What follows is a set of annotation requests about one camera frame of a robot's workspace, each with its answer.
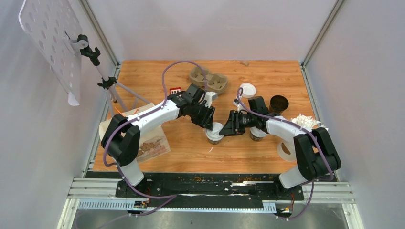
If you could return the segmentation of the white plastic cup lid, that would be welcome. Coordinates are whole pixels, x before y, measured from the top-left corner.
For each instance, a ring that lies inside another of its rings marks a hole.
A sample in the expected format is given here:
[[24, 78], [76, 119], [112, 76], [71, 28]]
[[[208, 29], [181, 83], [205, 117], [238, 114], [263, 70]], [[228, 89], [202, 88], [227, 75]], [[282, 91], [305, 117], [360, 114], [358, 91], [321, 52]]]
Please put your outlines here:
[[251, 127], [250, 128], [250, 133], [255, 137], [255, 138], [264, 138], [268, 135], [268, 133], [256, 128], [256, 127]]

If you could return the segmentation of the dark brown plastic cup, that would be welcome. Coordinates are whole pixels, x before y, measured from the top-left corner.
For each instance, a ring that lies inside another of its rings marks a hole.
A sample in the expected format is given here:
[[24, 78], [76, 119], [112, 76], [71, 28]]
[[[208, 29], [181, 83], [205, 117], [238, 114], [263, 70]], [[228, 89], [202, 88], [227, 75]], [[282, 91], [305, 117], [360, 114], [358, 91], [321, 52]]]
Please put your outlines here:
[[255, 136], [255, 135], [253, 135], [253, 134], [250, 134], [250, 138], [251, 138], [253, 141], [261, 141], [261, 140], [263, 139], [262, 137]]

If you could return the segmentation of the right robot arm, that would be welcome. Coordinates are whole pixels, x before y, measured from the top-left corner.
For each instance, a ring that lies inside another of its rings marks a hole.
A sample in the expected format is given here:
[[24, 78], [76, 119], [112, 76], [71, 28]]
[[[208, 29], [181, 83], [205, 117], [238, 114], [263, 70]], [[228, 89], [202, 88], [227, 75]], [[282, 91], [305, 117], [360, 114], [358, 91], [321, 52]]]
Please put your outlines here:
[[243, 112], [231, 110], [229, 118], [219, 135], [234, 136], [245, 133], [246, 128], [257, 129], [256, 137], [274, 135], [292, 146], [297, 165], [279, 175], [279, 182], [273, 185], [273, 194], [285, 199], [292, 187], [308, 183], [341, 168], [341, 159], [324, 127], [309, 129], [299, 126], [284, 117], [271, 114], [261, 96], [248, 99], [249, 107]]

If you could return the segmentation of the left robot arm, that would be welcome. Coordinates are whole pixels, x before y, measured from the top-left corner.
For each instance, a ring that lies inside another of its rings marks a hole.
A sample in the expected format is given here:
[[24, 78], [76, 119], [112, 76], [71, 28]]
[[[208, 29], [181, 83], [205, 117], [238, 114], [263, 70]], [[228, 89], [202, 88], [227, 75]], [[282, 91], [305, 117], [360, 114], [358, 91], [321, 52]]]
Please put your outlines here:
[[191, 122], [204, 129], [213, 129], [215, 108], [212, 102], [218, 98], [216, 92], [206, 92], [195, 84], [186, 91], [169, 95], [160, 104], [135, 115], [112, 117], [101, 146], [112, 157], [122, 177], [127, 180], [128, 191], [135, 197], [146, 192], [144, 174], [138, 162], [140, 139], [143, 135], [165, 122], [189, 116]]

